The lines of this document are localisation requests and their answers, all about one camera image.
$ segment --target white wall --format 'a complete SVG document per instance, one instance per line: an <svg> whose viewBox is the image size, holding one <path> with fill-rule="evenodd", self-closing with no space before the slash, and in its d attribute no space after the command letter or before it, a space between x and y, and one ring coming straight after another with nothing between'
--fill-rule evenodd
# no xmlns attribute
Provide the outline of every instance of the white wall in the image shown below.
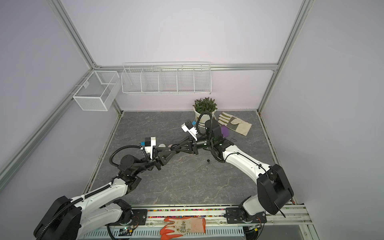
<svg viewBox="0 0 384 240"><path fill-rule="evenodd" d="M98 65L276 63L302 0L62 0Z"/></svg>
<svg viewBox="0 0 384 240"><path fill-rule="evenodd" d="M117 102L124 111L192 110L196 99L215 99L220 110L257 109L272 77L271 70L212 71L211 94L126 95Z"/></svg>
<svg viewBox="0 0 384 240"><path fill-rule="evenodd" d="M71 105L0 193L1 239L35 239L33 231L54 200L83 193L115 120L113 110Z"/></svg>
<svg viewBox="0 0 384 240"><path fill-rule="evenodd" d="M383 239L383 12L316 0L262 112L320 239Z"/></svg>
<svg viewBox="0 0 384 240"><path fill-rule="evenodd" d="M0 2L0 167L88 70L45 0Z"/></svg>

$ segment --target robotic arm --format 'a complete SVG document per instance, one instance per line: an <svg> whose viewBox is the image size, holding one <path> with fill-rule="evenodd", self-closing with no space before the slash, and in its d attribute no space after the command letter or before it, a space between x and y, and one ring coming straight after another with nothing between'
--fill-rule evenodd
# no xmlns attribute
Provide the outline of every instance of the robotic arm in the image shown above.
<svg viewBox="0 0 384 240"><path fill-rule="evenodd" d="M141 180L139 173L154 167L161 170L175 154L199 154L199 149L209 150L220 162L233 164L257 184L258 195L245 199L236 212L227 214L227 220L234 218L250 223L254 221L257 213L267 211L276 214L280 211L293 197L292 188L283 169L277 164L271 167L241 151L222 136L220 125L212 116L205 126L206 134L200 134L193 123L184 123L182 129L189 132L190 136L170 147L156 147L156 138L148 137L140 146L119 148L109 159L110 163L119 169L118 175L110 183L87 194L71 199L65 196L56 199L36 227L34 236L37 240L76 240L110 223L125 225L132 231L134 225L139 225L140 219L134 216L131 206L121 199L106 204L133 191ZM144 157L138 159L125 155L120 164L113 162L116 153L130 147L141 149Z"/></svg>

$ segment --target gray marble tabletop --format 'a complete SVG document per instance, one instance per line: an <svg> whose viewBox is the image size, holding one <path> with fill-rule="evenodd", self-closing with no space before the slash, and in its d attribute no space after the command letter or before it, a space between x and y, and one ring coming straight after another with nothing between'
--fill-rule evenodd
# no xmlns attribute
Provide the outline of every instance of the gray marble tabletop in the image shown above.
<svg viewBox="0 0 384 240"><path fill-rule="evenodd" d="M241 150L259 161L273 165L265 135L254 111L226 111L252 123L247 136L230 130L227 137ZM108 183L118 170L109 164L110 155L124 145L138 145L145 137L156 137L157 145L174 144L188 134L181 129L186 120L194 120L194 112L125 112L96 175L92 189ZM132 154L142 157L139 149L124 149L114 162ZM257 193L256 184L241 170L229 163L216 161L209 151L198 155L176 154L159 171L139 174L141 182L131 193L121 197L129 204L239 204Z"/></svg>

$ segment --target white flower pot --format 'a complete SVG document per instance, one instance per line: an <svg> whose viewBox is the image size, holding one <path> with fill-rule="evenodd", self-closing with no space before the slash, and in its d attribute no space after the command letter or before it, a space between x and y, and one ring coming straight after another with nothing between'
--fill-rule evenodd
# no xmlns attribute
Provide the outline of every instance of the white flower pot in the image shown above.
<svg viewBox="0 0 384 240"><path fill-rule="evenodd" d="M200 113L196 112L195 107L193 107L193 111L195 112L195 121L197 122L197 119L200 117ZM216 110L212 112L212 117L214 119L216 119L215 112L216 112ZM208 121L209 119L210 119L209 115L204 114L200 119L199 126L205 128L205 122Z"/></svg>

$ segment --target wire basket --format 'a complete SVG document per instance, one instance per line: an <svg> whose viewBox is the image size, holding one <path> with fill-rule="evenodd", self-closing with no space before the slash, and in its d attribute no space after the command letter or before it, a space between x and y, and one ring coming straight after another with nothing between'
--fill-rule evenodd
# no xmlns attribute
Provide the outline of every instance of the wire basket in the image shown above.
<svg viewBox="0 0 384 240"><path fill-rule="evenodd" d="M120 90L116 71L93 71L73 98L84 111L108 111Z"/></svg>
<svg viewBox="0 0 384 240"><path fill-rule="evenodd" d="M209 66L200 67L128 67L121 74L122 91L126 94L191 94L211 93Z"/></svg>

